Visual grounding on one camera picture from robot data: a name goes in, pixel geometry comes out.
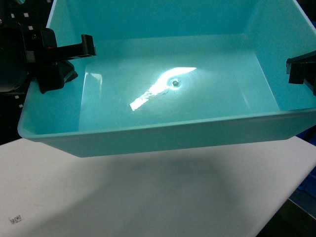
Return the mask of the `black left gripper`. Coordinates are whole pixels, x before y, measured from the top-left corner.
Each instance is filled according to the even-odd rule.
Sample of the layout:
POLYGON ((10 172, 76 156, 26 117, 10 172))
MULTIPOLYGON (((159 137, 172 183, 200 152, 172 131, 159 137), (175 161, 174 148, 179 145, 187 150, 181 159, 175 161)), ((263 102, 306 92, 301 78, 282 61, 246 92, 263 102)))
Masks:
POLYGON ((78 77, 68 60, 96 56, 93 37, 81 35, 81 43, 57 47, 48 28, 27 33, 9 27, 0 30, 0 91, 16 93, 27 80, 37 79, 40 92, 62 89, 78 77))

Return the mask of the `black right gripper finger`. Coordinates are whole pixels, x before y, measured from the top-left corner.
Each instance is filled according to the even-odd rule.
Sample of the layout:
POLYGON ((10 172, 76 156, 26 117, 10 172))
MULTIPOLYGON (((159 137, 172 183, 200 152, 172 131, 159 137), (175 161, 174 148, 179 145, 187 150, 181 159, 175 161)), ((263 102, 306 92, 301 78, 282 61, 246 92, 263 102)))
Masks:
POLYGON ((286 60, 286 73, 289 75, 289 83, 303 84, 308 81, 314 84, 316 80, 316 52, 312 51, 286 60))
POLYGON ((313 95, 316 96, 316 77, 315 76, 306 76, 304 78, 304 83, 312 91, 313 95))

